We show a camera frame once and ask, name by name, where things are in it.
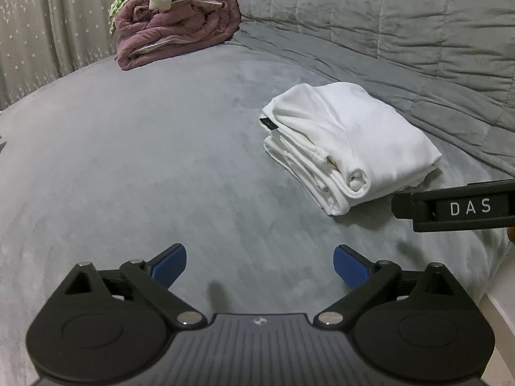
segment bed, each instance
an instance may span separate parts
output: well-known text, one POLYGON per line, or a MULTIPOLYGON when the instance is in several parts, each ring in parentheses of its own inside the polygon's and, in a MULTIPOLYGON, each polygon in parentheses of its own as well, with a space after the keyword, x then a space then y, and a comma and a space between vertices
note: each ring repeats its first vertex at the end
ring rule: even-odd
POLYGON ((75 263, 117 268, 175 242, 189 262, 172 291, 208 316, 312 317, 348 291, 339 244, 406 270, 443 262, 485 293, 504 230, 417 234, 391 196, 327 216, 265 152, 258 118, 295 84, 353 82, 442 152, 419 189, 511 178, 515 0, 239 4, 223 45, 127 72, 106 58, 0 115, 0 384, 35 380, 25 332, 75 263))

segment curtain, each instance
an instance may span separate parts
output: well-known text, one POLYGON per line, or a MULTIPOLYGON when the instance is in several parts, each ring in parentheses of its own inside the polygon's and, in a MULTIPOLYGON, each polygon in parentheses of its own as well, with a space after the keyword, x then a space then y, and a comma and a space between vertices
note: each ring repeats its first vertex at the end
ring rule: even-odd
POLYGON ((114 0, 0 0, 0 109, 116 52, 114 0))

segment clothing label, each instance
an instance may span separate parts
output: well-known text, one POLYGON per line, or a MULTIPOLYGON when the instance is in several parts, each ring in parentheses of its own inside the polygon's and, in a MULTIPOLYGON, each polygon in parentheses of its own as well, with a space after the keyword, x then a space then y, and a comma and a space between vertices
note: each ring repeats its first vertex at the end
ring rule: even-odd
POLYGON ((261 121, 261 123, 263 123, 271 131, 274 131, 278 128, 278 126, 267 117, 262 117, 259 119, 259 121, 261 121))

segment quilted headboard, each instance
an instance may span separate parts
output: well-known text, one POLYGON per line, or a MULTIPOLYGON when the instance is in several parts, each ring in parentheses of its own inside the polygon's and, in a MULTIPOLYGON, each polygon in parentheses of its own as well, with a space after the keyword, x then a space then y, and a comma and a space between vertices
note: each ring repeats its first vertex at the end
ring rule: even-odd
MULTIPOLYGON (((515 0, 239 0, 242 14, 515 106, 515 0)), ((515 108, 498 125, 515 127, 515 108)))

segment gray blanket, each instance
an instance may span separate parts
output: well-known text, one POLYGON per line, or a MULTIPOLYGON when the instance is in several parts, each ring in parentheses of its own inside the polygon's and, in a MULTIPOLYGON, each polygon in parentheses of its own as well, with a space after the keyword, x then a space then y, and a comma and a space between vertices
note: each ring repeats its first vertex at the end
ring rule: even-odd
MULTIPOLYGON (((254 27, 282 36, 249 24, 237 41, 251 46, 254 27)), ((341 243, 405 269, 444 262, 479 300, 507 252, 502 230, 416 234, 390 197, 329 217, 266 154, 261 108, 331 81, 280 52, 222 45, 128 72, 106 59, 2 114, 0 384, 34 380, 25 332, 76 262, 116 268, 174 242, 189 264, 172 290, 208 315, 312 316, 347 292, 332 269, 341 243)), ((430 137, 444 158, 422 188, 507 177, 430 137)))

